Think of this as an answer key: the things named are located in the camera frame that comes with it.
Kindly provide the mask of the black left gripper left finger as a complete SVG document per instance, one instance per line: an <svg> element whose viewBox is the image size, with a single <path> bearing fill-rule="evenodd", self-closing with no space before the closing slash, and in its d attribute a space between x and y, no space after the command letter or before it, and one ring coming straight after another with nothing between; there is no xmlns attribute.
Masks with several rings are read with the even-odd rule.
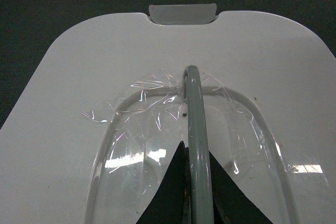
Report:
<svg viewBox="0 0 336 224"><path fill-rule="evenodd" d="M180 142L150 204L137 223L190 223L189 151Z"/></svg>

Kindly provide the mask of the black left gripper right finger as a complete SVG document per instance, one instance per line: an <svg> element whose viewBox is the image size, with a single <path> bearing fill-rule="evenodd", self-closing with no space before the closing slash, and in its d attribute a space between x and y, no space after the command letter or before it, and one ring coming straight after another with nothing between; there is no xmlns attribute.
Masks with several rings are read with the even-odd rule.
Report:
<svg viewBox="0 0 336 224"><path fill-rule="evenodd" d="M215 223L271 223L226 173L213 154L209 155Z"/></svg>

